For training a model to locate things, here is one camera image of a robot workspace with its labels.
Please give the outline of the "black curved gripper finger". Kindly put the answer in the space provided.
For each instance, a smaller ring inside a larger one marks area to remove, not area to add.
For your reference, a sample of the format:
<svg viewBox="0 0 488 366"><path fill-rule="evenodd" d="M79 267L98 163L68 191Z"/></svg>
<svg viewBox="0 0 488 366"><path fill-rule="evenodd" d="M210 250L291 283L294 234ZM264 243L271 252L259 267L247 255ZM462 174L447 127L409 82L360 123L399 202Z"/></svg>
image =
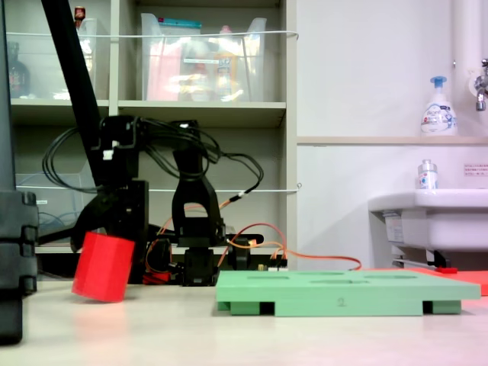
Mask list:
<svg viewBox="0 0 488 366"><path fill-rule="evenodd" d="M70 234L70 247L73 252L82 248L85 234L102 227L105 209L105 195L97 194L82 210Z"/></svg>

